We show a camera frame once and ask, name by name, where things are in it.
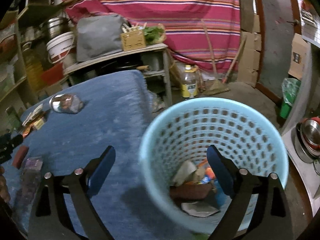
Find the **broom handle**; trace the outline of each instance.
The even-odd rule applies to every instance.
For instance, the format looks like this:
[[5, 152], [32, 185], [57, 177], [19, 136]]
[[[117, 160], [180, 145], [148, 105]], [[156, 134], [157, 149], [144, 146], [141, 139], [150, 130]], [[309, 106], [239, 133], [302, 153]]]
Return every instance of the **broom handle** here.
[[212, 64], [212, 68], [213, 68], [213, 74], [215, 77], [217, 77], [218, 73], [217, 73], [217, 67], [216, 67], [216, 63], [214, 61], [214, 53], [213, 53], [213, 49], [212, 49], [212, 45], [211, 45], [211, 41], [209, 38], [209, 34], [208, 34], [208, 30], [207, 30], [207, 26], [204, 23], [204, 20], [201, 19], [202, 25], [203, 25], [203, 30], [205, 33], [205, 36], [207, 38], [208, 44], [209, 44], [209, 50], [210, 50], [210, 56], [211, 56], [211, 64]]
[[240, 51], [242, 50], [242, 48], [243, 48], [246, 40], [247, 40], [247, 37], [241, 41], [240, 47], [239, 47], [239, 49], [238, 49], [238, 51], [237, 51], [237, 54], [236, 54], [236, 56], [234, 57], [231, 65], [230, 65], [230, 67], [229, 67], [229, 69], [228, 69], [228, 72], [226, 73], [225, 77], [222, 79], [222, 83], [223, 83], [223, 84], [226, 83], [226, 81], [228, 80], [228, 77], [229, 77], [229, 75], [230, 75], [230, 73], [231, 73], [231, 71], [232, 71], [232, 69], [233, 69], [234, 64], [236, 63], [236, 61], [237, 61], [237, 59], [238, 59], [238, 57], [239, 57]]

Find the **bucket handle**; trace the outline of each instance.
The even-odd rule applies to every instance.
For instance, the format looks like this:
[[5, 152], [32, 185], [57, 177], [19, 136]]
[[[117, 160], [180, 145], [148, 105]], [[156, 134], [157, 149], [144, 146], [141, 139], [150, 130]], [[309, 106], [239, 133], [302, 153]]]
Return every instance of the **bucket handle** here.
[[48, 61], [49, 61], [51, 64], [56, 64], [56, 63], [58, 63], [59, 61], [62, 61], [66, 56], [68, 56], [69, 52], [70, 52], [71, 49], [73, 48], [72, 45], [73, 45], [73, 42], [74, 42], [74, 41], [75, 41], [75, 38], [73, 37], [73, 38], [72, 38], [72, 43], [71, 43], [70, 48], [68, 49], [68, 52], [67, 52], [63, 57], [60, 57], [60, 54], [59, 54], [59, 55], [58, 55], [59, 59], [56, 60], [56, 61], [54, 61], [54, 62], [51, 61], [50, 54], [48, 53]]

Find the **plastic oil jug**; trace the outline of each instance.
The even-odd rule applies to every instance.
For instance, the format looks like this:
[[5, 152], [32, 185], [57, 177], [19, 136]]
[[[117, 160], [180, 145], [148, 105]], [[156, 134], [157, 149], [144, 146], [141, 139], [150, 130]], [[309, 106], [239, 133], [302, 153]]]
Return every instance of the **plastic oil jug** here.
[[45, 83], [41, 79], [44, 71], [37, 54], [31, 49], [31, 42], [27, 42], [22, 46], [22, 56], [26, 66], [29, 84], [31, 88], [37, 92], [45, 87]]
[[186, 65], [181, 79], [182, 97], [185, 99], [194, 98], [198, 94], [196, 68], [192, 68], [190, 65]]

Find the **broom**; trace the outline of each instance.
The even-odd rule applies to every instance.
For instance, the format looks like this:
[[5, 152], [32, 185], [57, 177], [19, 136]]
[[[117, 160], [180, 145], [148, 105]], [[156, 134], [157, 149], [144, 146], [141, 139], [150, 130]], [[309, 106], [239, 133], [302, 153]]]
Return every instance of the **broom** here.
[[211, 41], [210, 41], [210, 38], [208, 35], [207, 26], [205, 25], [203, 19], [201, 19], [201, 22], [203, 25], [203, 30], [204, 30], [205, 36], [206, 36], [208, 44], [209, 44], [211, 64], [212, 64], [212, 68], [213, 68], [213, 75], [215, 78], [211, 87], [208, 90], [206, 90], [203, 94], [206, 96], [212, 96], [212, 95], [216, 95], [219, 93], [227, 92], [230, 90], [230, 88], [228, 88], [225, 84], [222, 84], [221, 81], [218, 79], [217, 67], [216, 67], [216, 63], [214, 61], [213, 49], [212, 49]]

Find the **human hand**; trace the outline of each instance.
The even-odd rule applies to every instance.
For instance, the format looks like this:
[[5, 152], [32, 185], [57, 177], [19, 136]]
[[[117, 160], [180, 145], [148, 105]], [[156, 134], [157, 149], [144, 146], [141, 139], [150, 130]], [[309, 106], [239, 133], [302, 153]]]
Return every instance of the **human hand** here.
[[7, 181], [2, 174], [4, 174], [4, 168], [0, 166], [0, 197], [3, 198], [6, 203], [8, 203], [11, 198], [7, 187]]

